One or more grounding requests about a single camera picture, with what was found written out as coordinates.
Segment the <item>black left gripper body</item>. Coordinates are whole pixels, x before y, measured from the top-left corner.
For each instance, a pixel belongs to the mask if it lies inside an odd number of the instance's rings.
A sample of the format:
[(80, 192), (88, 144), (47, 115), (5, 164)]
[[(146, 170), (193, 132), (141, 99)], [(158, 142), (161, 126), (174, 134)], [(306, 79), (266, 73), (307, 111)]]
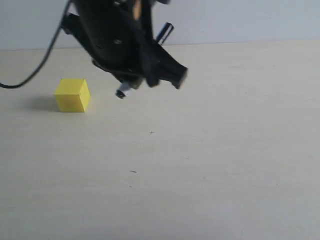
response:
[(151, 0), (73, 0), (62, 29), (72, 35), (92, 62), (119, 81), (153, 82)]

